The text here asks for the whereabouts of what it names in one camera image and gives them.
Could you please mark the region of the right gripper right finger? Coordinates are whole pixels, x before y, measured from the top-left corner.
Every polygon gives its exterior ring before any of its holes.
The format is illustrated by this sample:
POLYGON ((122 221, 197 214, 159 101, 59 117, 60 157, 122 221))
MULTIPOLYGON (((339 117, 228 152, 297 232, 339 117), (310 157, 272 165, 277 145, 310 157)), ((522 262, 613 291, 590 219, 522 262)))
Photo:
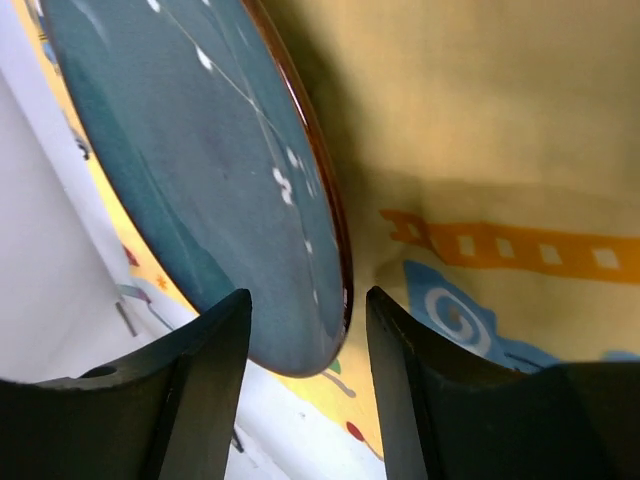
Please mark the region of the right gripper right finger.
POLYGON ((391 479, 635 479, 639 366, 494 364, 417 322, 380 288, 366 330, 391 479))

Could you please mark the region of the yellow vehicle-print cloth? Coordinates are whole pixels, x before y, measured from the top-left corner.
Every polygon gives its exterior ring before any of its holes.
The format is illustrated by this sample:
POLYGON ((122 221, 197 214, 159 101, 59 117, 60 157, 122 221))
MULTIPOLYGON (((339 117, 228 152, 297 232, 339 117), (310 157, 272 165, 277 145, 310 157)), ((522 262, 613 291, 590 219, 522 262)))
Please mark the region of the yellow vehicle-print cloth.
MULTIPOLYGON (((193 320, 101 169, 42 3, 1 5, 1 61, 137 338, 193 320)), ((251 360, 239 425, 384 450, 365 320, 378 286, 508 369, 639 357, 639 5, 635 1, 258 1, 321 129, 348 231, 347 336, 320 373, 251 360)))

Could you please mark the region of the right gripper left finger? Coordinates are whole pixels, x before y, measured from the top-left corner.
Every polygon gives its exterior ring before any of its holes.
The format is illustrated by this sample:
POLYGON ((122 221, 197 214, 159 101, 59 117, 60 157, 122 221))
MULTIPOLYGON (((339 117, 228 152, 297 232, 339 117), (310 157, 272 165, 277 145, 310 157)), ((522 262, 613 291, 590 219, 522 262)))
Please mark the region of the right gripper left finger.
POLYGON ((221 479, 251 331, 228 295, 179 329, 78 378, 1 384, 5 479, 221 479))

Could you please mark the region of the dark teal ceramic plate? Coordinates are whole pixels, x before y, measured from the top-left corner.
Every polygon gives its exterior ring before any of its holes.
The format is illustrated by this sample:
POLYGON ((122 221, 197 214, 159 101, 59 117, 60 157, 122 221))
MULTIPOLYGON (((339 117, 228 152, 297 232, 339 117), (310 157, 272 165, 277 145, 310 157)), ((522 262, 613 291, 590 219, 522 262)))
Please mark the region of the dark teal ceramic plate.
POLYGON ((250 292, 249 356, 325 370, 353 267, 331 159, 258 1, 45 1, 52 48, 110 186, 197 311, 250 292))

